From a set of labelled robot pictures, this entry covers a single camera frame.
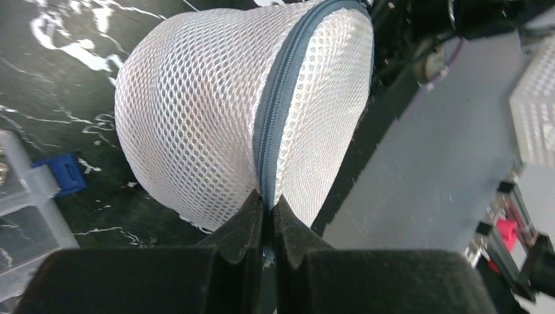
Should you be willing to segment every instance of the mesh laundry bag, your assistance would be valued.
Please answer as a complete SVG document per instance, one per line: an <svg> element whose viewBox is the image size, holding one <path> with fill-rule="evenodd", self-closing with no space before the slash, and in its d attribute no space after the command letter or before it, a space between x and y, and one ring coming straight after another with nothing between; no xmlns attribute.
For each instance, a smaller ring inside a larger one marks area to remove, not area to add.
<svg viewBox="0 0 555 314"><path fill-rule="evenodd" d="M254 188L310 226L366 105L372 54L354 0L174 16L118 75L123 151L154 199L206 230Z"/></svg>

